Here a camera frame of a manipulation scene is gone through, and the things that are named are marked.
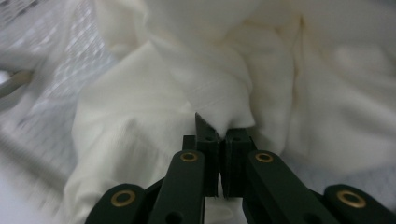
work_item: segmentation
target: crumpled clothing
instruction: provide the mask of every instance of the crumpled clothing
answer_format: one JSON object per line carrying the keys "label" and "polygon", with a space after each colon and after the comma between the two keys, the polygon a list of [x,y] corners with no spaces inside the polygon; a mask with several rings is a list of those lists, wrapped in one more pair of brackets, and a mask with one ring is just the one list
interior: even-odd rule
{"label": "crumpled clothing", "polygon": [[[164,177],[182,136],[194,134],[195,112],[220,136],[248,128],[258,148],[339,174],[396,161],[394,5],[96,0],[96,8],[120,62],[79,98],[78,166],[64,191],[75,223],[115,185],[146,188]],[[205,223],[236,214],[226,202],[210,211]]]}

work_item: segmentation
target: cream garment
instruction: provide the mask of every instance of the cream garment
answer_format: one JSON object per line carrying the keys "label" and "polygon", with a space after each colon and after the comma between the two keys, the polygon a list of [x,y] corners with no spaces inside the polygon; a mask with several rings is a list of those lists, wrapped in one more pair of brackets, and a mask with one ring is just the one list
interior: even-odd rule
{"label": "cream garment", "polygon": [[[340,174],[395,162],[393,5],[96,3],[120,63],[80,95],[78,166],[65,188],[75,223],[114,185],[163,177],[182,135],[194,132],[195,111],[220,135],[250,127],[259,148]],[[233,216],[232,203],[215,205],[206,223]]]}

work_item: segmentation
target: laundry basket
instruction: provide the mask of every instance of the laundry basket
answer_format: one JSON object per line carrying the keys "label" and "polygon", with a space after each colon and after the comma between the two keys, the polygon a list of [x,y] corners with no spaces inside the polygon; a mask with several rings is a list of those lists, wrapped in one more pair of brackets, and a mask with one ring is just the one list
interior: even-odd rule
{"label": "laundry basket", "polygon": [[[0,217],[7,223],[68,222],[62,199],[77,163],[71,129],[78,93],[116,63],[97,32],[92,1],[0,0],[0,70],[33,76],[0,99]],[[340,178],[284,160],[317,192],[345,183],[396,212],[395,165]]]}

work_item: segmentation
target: brass ring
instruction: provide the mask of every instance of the brass ring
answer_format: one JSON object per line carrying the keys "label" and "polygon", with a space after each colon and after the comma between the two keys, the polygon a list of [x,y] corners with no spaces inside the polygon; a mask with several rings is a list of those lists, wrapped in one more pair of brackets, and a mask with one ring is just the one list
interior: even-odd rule
{"label": "brass ring", "polygon": [[[119,201],[118,198],[122,195],[126,194],[129,196],[129,198],[125,201]],[[130,190],[130,189],[125,189],[125,190],[120,190],[119,192],[115,193],[113,197],[111,197],[111,203],[116,206],[116,207],[123,207],[126,206],[134,201],[136,198],[136,194]]]}
{"label": "brass ring", "polygon": [[183,154],[181,154],[180,158],[181,158],[183,161],[188,161],[188,162],[190,162],[190,161],[197,161],[197,160],[198,160],[197,154],[192,153],[192,152],[183,153]]}
{"label": "brass ring", "polygon": [[[357,201],[356,202],[350,201],[348,198],[346,198],[347,195],[356,198]],[[361,196],[347,189],[338,191],[337,198],[344,204],[347,204],[354,208],[363,208],[366,206],[366,201]]]}
{"label": "brass ring", "polygon": [[262,153],[256,154],[256,160],[261,161],[261,162],[271,162],[274,160],[274,158],[270,154],[262,152]]}

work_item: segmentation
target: white cloth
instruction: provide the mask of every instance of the white cloth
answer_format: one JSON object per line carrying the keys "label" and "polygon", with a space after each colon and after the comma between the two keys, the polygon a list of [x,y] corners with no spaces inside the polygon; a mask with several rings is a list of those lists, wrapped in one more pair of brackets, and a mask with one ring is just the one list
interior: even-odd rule
{"label": "white cloth", "polygon": [[[164,176],[199,112],[221,136],[350,174],[396,161],[396,9],[374,1],[96,1],[120,63],[80,95],[83,223],[109,188]],[[233,213],[223,203],[218,207]],[[206,216],[218,223],[230,216]]]}

